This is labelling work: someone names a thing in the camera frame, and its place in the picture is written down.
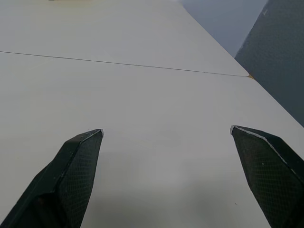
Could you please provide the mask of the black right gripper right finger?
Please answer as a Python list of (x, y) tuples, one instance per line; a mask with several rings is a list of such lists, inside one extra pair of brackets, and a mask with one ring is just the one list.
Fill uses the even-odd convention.
[(244, 174), (272, 228), (304, 226), (304, 161), (280, 137), (233, 125)]

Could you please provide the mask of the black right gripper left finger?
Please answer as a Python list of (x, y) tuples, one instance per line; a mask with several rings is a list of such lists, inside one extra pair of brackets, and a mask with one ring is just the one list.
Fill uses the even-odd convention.
[(30, 182), (2, 221), (2, 228), (78, 228), (94, 185), (104, 132), (95, 129), (67, 140)]

